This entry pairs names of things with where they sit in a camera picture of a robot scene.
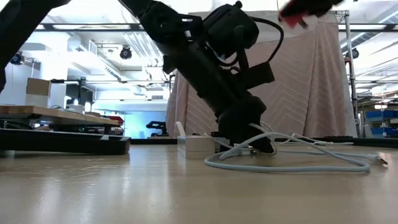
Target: cardboard box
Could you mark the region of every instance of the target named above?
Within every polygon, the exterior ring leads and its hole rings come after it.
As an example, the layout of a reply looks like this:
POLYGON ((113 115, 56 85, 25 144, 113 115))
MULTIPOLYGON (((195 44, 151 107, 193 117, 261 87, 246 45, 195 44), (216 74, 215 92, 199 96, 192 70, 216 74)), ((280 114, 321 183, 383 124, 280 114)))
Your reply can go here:
POLYGON ((29 106, 49 107, 51 82, 37 78, 28 78, 25 104, 29 106))

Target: white power adapter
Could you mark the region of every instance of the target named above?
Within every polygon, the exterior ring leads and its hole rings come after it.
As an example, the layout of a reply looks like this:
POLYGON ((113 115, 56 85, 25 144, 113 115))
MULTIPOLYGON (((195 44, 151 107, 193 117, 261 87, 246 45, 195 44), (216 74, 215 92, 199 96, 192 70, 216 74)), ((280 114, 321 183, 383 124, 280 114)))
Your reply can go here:
POLYGON ((210 136, 179 136, 177 147, 186 159, 205 159, 215 153, 215 142, 210 136))

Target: gray cable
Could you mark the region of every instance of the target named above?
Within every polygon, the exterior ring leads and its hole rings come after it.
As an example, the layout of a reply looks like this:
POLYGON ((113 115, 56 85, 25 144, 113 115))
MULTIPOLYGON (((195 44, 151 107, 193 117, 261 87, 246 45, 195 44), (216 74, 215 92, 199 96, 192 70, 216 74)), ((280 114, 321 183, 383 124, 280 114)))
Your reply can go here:
POLYGON ((322 149, 321 147, 318 147, 318 146, 308 143, 306 141, 303 141, 303 140, 300 140, 297 138, 293 138, 292 136, 288 136, 286 134, 275 133, 275 132, 259 134, 257 136, 254 136, 251 139, 248 139, 247 141, 244 141, 243 143, 237 145, 236 147, 233 147, 229 151, 220 152, 220 153, 217 153, 210 157, 207 157, 205 159, 205 164, 208 166, 222 168, 222 169, 251 171, 251 172, 368 172, 368 171, 370 171, 370 165, 367 162, 359 161, 356 159, 350 159, 345 156, 369 159, 371 162, 373 162, 377 165, 387 164, 386 161, 384 161, 382 158, 380 158, 377 155, 353 154, 353 153, 344 153, 344 152, 330 152, 330 151, 327 151, 326 149, 322 149), (313 152, 313 151, 279 151, 279 152, 314 154, 314 155, 329 155, 331 157, 334 157, 336 159, 339 159, 339 160, 342 160, 345 162, 349 162, 349 163, 357 165, 359 167, 338 167, 338 166, 336 166, 336 167, 334 167, 334 166, 260 167, 260 166, 242 166, 242 165, 233 165, 233 164, 222 164, 219 162, 214 162, 214 160, 217 160, 217 159, 224 160, 226 158, 233 157, 233 156, 248 155, 248 153, 245 153, 245 151, 247 151, 247 149, 244 149, 243 148, 244 146, 247 146, 250 143, 252 143, 253 141, 258 140, 260 138, 271 137, 271 139, 273 139, 275 136, 287 138, 289 140, 299 142, 301 144, 310 146, 314 149, 318 149, 319 151, 321 151, 321 152, 313 152))

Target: wooden platform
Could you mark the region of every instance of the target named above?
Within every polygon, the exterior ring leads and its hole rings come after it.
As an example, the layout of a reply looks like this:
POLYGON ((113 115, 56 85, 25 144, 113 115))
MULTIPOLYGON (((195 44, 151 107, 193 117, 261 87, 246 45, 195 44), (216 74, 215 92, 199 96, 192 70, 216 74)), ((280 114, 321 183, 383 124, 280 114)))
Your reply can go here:
POLYGON ((32 119, 51 124, 108 124, 118 126, 117 121, 95 116, 73 113, 65 110, 41 108, 38 106, 0 106, 0 118, 32 119))
MULTIPOLYGON (((343 151, 377 152, 388 168, 372 166, 369 174, 238 172, 186 161, 176 146, 131 146, 126 156, 9 152, 0 159, 0 222, 397 223, 398 151, 343 151)), ((233 162, 347 165, 326 156, 284 154, 233 162)))

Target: wooden board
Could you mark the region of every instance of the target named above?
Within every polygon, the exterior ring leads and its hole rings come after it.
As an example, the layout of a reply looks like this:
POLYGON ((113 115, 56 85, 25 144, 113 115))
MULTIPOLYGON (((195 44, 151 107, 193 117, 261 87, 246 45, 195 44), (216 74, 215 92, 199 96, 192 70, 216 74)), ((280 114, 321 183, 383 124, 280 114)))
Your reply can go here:
POLYGON ((32 118, 51 124, 108 124, 119 126, 118 121, 38 106, 0 106, 0 118, 32 118))

